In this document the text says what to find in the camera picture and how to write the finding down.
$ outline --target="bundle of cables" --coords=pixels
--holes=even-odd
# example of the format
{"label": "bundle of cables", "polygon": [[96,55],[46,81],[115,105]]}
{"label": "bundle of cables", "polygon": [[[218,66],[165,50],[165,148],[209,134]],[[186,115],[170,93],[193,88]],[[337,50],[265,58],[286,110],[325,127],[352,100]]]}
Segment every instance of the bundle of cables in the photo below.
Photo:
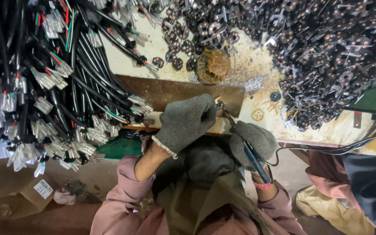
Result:
{"label": "bundle of cables", "polygon": [[15,171],[37,163],[37,177],[50,158],[77,171],[103,158],[94,145],[152,112],[108,66],[99,33],[156,70],[126,34],[143,35],[111,9],[88,0],[0,0],[0,159]]}

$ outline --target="worker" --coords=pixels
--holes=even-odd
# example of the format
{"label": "worker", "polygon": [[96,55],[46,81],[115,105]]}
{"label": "worker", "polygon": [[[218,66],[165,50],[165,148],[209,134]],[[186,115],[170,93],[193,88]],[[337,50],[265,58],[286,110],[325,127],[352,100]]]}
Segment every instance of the worker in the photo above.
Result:
{"label": "worker", "polygon": [[[264,184],[243,151],[242,137],[267,160],[276,149],[274,136],[239,121],[229,142],[213,141],[203,135],[216,113],[208,94],[168,104],[143,155],[119,162],[118,184],[97,211],[91,234],[306,235],[287,191],[276,181]],[[244,169],[252,172],[257,206],[245,195]],[[154,202],[142,219],[136,211],[151,190]]]}

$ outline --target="red beaded bracelet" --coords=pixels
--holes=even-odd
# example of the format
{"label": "red beaded bracelet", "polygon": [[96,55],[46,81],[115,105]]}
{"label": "red beaded bracelet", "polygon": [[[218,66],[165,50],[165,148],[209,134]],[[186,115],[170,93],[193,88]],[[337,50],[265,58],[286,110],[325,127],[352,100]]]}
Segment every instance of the red beaded bracelet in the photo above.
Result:
{"label": "red beaded bracelet", "polygon": [[253,182],[255,188],[257,188],[259,190],[267,190],[267,189],[269,189],[273,185],[273,184],[270,184],[270,183],[267,183],[267,184],[258,184],[255,181],[253,181],[253,178],[252,178],[252,182]]}

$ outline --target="hand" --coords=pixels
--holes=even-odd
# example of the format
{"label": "hand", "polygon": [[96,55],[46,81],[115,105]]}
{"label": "hand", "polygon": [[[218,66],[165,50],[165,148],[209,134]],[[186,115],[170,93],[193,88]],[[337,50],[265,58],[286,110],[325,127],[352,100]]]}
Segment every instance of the hand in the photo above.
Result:
{"label": "hand", "polygon": [[[274,135],[269,131],[251,123],[237,122],[237,125],[234,127],[234,134],[230,139],[230,149],[233,156],[246,170],[256,172],[256,169],[244,152],[243,139],[247,140],[255,149],[256,153],[266,161],[274,155],[277,142],[275,141]],[[265,168],[266,164],[262,161],[259,162]]]}
{"label": "hand", "polygon": [[173,157],[216,123],[217,108],[209,94],[168,104],[160,115],[162,128],[152,136]]}

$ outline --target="power cord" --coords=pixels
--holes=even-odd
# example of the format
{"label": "power cord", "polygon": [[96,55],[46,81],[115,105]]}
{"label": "power cord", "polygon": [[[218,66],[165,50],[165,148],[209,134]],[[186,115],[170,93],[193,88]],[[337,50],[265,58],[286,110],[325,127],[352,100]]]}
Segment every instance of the power cord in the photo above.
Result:
{"label": "power cord", "polygon": [[[372,128],[370,130],[370,132],[367,135],[370,135],[375,129],[376,129],[376,125],[374,126],[374,128]],[[375,132],[375,135],[373,135],[371,137],[367,137],[367,138],[364,138],[364,139],[362,139],[360,141],[357,141],[357,142],[354,142],[352,144],[349,144],[347,146],[340,147],[340,148],[334,148],[334,149],[282,147],[282,148],[279,148],[279,149],[277,149],[275,151],[275,156],[277,158],[277,161],[276,161],[275,164],[270,164],[270,163],[266,162],[264,159],[259,159],[259,160],[261,160],[262,162],[264,162],[265,164],[267,164],[269,166],[277,166],[278,163],[279,163],[278,151],[282,150],[282,149],[314,150],[314,151],[317,151],[317,152],[331,154],[331,155],[343,155],[343,154],[346,154],[348,152],[351,152],[352,150],[355,150],[355,149],[358,149],[358,148],[361,148],[361,147],[365,146],[366,144],[368,144],[369,142],[371,142],[375,138],[376,138],[376,132]]]}

